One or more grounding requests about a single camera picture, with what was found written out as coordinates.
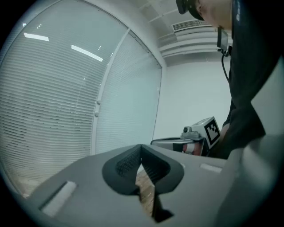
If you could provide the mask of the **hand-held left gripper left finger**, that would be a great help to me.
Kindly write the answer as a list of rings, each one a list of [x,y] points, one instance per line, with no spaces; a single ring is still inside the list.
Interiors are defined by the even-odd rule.
[[[39,227],[153,227],[135,176],[143,145],[87,156],[53,175],[22,208]]]

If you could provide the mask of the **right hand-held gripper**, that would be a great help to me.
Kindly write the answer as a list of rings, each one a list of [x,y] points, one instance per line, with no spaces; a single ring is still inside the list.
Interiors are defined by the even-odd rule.
[[[194,148],[190,151],[187,147],[185,153],[197,156],[208,156],[210,150],[220,139],[220,130],[215,117],[209,117],[198,121],[191,126],[185,126],[181,138],[193,141]],[[162,138],[151,141],[151,145],[162,147],[168,150],[183,152],[184,141],[180,137]]]

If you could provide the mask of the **grey window frame post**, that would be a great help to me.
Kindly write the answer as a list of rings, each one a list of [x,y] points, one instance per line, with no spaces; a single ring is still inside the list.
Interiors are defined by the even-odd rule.
[[[104,74],[102,82],[100,84],[99,93],[98,93],[98,96],[97,96],[97,99],[96,99],[96,105],[95,105],[94,113],[95,112],[99,113],[99,111],[100,111],[101,104],[98,105],[97,101],[100,100],[101,103],[102,103],[103,92],[104,92],[104,88],[105,88],[105,85],[106,85],[106,82],[107,82],[107,79],[108,79],[109,72],[111,70],[111,67],[112,67],[112,64],[114,62],[114,59],[115,59],[115,57],[117,55],[117,52],[119,51],[119,49],[120,49],[124,39],[126,38],[127,34],[129,33],[129,31],[130,31],[130,29],[128,28],[126,30],[126,32],[124,33],[124,35],[122,36],[122,38],[120,39],[119,43],[117,44],[117,47],[114,50],[112,56],[110,57],[110,61],[109,61],[108,65],[107,65],[105,74]],[[92,134],[91,134],[91,155],[95,155],[96,154],[96,134],[97,134],[98,118],[99,117],[95,117],[95,115],[93,117]]]

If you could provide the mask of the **small black neck device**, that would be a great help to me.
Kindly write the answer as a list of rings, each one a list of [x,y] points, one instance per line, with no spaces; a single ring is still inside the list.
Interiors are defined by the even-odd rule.
[[[228,34],[227,32],[219,27],[217,29],[217,47],[219,52],[221,52],[225,57],[231,55],[232,46],[228,44]]]

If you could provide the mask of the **person's black shirt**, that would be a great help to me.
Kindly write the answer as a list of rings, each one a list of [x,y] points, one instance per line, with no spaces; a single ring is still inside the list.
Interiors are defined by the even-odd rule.
[[[231,105],[224,122],[227,132],[209,157],[227,159],[232,150],[265,135],[251,100],[266,83],[284,44],[279,35],[281,0],[233,0],[229,88]]]

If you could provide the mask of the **glass door with blinds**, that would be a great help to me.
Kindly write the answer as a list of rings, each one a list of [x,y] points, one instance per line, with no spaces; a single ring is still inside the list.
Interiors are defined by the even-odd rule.
[[[96,154],[151,142],[161,77],[160,64],[129,31],[104,86],[96,125]]]

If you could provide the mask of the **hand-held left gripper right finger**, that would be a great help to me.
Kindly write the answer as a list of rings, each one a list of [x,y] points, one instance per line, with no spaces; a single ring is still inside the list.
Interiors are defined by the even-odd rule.
[[[158,160],[150,172],[170,168],[155,184],[153,220],[141,227],[221,227],[221,206],[234,181],[234,153],[227,160],[187,155],[154,145],[142,145],[143,161]]]

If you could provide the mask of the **person's right forearm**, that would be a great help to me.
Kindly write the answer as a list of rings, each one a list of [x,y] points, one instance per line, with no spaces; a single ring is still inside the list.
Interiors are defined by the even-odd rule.
[[[225,123],[225,124],[223,125],[223,127],[222,127],[222,129],[221,129],[221,139],[224,138],[224,136],[225,136],[227,130],[229,129],[229,125],[230,125],[229,123]]]

